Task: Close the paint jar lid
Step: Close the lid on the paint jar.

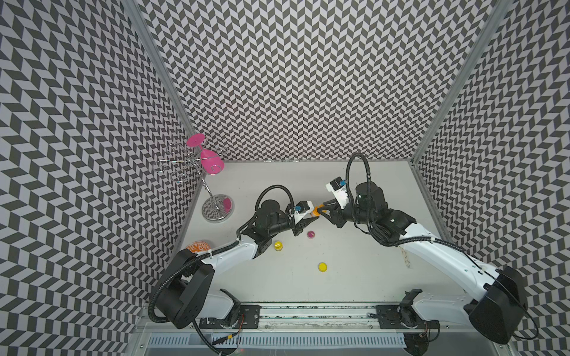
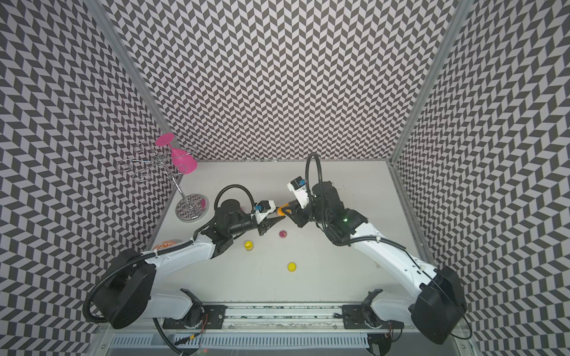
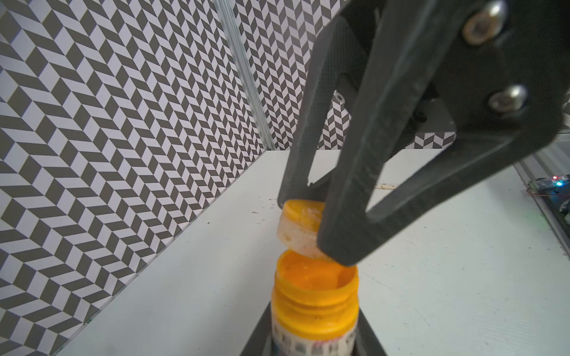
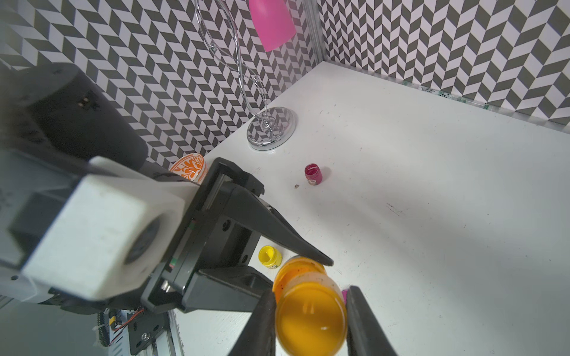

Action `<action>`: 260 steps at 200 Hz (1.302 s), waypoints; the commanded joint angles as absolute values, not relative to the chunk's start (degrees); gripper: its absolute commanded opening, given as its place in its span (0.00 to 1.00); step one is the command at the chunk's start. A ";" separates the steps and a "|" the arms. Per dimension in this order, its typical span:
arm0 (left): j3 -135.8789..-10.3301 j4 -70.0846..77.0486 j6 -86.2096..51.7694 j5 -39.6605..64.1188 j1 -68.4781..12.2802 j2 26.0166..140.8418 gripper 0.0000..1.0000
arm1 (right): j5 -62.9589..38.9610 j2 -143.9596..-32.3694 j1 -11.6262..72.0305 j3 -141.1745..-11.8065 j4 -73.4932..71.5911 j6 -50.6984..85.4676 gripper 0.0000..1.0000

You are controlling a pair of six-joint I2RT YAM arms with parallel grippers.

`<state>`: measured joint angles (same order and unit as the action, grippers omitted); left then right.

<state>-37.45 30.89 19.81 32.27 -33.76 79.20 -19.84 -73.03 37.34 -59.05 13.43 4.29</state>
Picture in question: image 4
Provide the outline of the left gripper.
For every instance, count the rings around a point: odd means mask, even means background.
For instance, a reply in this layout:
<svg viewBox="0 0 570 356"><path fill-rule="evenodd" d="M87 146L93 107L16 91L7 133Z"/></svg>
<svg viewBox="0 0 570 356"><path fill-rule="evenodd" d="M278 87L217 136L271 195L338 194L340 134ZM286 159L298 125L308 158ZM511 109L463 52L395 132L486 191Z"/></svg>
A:
<svg viewBox="0 0 570 356"><path fill-rule="evenodd" d="M334 261L307 242L260 196L263 184L217 158L140 297L149 311L251 312L273 287L248 265L260 236L324 266Z"/></svg>

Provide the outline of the orange paint jar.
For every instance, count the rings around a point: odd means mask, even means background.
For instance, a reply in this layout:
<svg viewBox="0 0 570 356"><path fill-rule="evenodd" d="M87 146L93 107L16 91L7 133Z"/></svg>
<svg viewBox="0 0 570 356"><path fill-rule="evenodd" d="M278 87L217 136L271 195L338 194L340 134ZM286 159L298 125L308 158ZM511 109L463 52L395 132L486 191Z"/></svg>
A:
<svg viewBox="0 0 570 356"><path fill-rule="evenodd" d="M320 273L326 275L325 267L309 258L295 256L290 258L279 269L273 283L273 294L275 295L276 302L281 299L286 286L294 279L306 273Z"/></svg>

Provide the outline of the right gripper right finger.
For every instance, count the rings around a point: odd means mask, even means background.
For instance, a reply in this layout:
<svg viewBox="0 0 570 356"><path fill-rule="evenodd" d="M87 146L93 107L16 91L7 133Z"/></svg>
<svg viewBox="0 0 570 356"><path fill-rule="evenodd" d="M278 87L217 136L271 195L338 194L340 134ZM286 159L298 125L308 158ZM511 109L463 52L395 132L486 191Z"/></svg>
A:
<svg viewBox="0 0 570 356"><path fill-rule="evenodd" d="M350 286L346 290L345 304L348 317L347 349L349 356L397 356L358 286Z"/></svg>

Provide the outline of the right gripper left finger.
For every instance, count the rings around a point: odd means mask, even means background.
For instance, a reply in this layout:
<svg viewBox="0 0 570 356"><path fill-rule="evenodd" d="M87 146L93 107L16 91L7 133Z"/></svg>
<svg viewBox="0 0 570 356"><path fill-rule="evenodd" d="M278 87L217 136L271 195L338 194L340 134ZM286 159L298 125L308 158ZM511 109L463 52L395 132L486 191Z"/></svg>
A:
<svg viewBox="0 0 570 356"><path fill-rule="evenodd" d="M239 338L230 351L230 356L273 356L275 355L275 311L273 291L265 291Z"/></svg>

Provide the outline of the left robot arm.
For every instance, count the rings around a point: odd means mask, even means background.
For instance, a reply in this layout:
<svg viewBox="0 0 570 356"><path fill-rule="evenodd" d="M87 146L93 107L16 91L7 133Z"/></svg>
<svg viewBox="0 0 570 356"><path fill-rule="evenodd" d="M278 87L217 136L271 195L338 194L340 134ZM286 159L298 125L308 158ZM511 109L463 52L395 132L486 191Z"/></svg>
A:
<svg viewBox="0 0 570 356"><path fill-rule="evenodd" d="M77 314L252 311L270 280L260 237L325 266L217 158L202 182L147 160L145 141L71 63L1 68L1 294Z"/></svg>

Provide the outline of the orange jar lid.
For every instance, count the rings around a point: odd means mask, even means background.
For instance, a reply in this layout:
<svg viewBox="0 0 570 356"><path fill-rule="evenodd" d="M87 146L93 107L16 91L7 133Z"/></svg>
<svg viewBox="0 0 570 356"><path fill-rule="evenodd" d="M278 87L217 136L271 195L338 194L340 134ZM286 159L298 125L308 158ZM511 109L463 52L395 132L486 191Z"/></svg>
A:
<svg viewBox="0 0 570 356"><path fill-rule="evenodd" d="M340 288L326 274L307 272L283 288L276 336L288 355L336 355L347 337L347 309Z"/></svg>

